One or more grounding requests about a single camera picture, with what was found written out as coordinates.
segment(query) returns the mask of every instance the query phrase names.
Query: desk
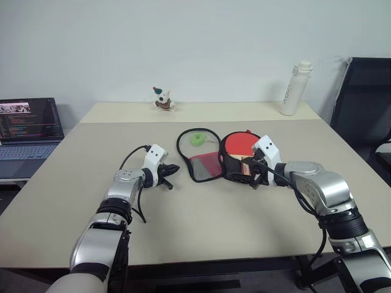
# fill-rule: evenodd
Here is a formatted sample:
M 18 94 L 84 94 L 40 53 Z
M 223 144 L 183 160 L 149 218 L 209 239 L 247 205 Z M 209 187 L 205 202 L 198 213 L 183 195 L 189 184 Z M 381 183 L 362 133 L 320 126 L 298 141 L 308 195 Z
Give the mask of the desk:
M 181 170 L 169 178 L 174 190 L 159 186 L 143 192 L 147 224 L 134 216 L 131 265 L 314 253 L 321 230 L 291 190 L 252 190 L 224 179 L 191 181 L 175 142 L 193 127 L 210 128 L 220 137 L 247 129 L 267 134 L 284 161 L 315 161 L 341 174 L 367 225 L 383 246 L 391 245 L 388 185 L 316 115 L 303 120 L 80 123 L 0 216 L 0 266 L 68 267 L 72 247 L 123 157 L 146 143 L 166 148 L 167 163 Z M 140 167 L 144 155 L 137 153 L 128 167 Z M 325 251 L 332 251 L 328 243 Z

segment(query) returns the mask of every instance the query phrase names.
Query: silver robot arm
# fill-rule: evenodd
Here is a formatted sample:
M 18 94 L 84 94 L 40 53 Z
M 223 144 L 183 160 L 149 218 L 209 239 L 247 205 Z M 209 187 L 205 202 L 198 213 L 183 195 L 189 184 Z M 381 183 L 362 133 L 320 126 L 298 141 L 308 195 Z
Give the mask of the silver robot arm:
M 104 196 L 96 214 L 75 243 L 70 259 L 70 274 L 58 279 L 47 293 L 97 293 L 107 292 L 108 282 L 126 272 L 128 244 L 134 201 L 142 188 L 164 184 L 164 179 L 179 167 L 162 164 L 167 151 L 152 145 L 144 159 L 143 167 L 119 170 L 114 183 Z
M 355 292 L 389 292 L 390 261 L 374 232 L 367 228 L 346 181 L 314 162 L 278 162 L 278 148 L 268 136 L 262 137 L 253 149 L 255 158 L 248 161 L 249 165 L 267 165 L 274 170 L 272 174 L 259 168 L 263 179 L 258 182 L 287 186 L 287 181 L 278 176 L 281 175 L 310 200 L 320 226 L 327 230 L 332 248 L 340 255 L 338 262 L 345 266 L 357 287 Z

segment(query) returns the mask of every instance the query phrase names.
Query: toy figure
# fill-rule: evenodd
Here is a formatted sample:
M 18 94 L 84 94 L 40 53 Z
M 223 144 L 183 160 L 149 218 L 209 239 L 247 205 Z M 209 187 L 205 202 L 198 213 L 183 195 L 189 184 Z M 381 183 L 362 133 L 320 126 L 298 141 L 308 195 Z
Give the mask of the toy figure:
M 156 87 L 153 87 L 153 90 L 155 91 L 157 95 L 157 99 L 155 101 L 155 106 L 159 107 L 163 110 L 173 110 L 174 109 L 174 102 L 170 99 L 170 91 L 166 91 L 163 93 L 162 89 L 157 89 Z

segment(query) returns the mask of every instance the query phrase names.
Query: floor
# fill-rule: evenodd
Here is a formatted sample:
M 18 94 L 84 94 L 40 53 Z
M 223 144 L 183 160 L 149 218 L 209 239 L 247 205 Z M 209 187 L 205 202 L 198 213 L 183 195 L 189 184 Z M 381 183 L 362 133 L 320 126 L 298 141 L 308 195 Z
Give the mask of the floor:
M 17 194 L 15 186 L 0 186 L 0 215 Z M 326 262 L 335 257 L 324 255 L 318 264 Z M 294 271 L 268 271 L 268 272 L 246 272 L 218 276 L 186 277 L 186 278 L 165 278 L 154 280 L 130 281 L 125 292 L 137 293 L 168 293 L 168 292 L 190 292 L 178 284 L 194 284 L 193 293 L 272 293 L 272 292 L 303 292 L 295 286 L 297 272 Z M 225 289 L 213 289 L 214 285 Z M 0 269 L 0 293 L 43 293 L 49 285 L 30 278 L 22 277 L 15 273 Z M 316 286 L 319 293 L 344 292 L 338 278 L 333 278 L 325 283 Z

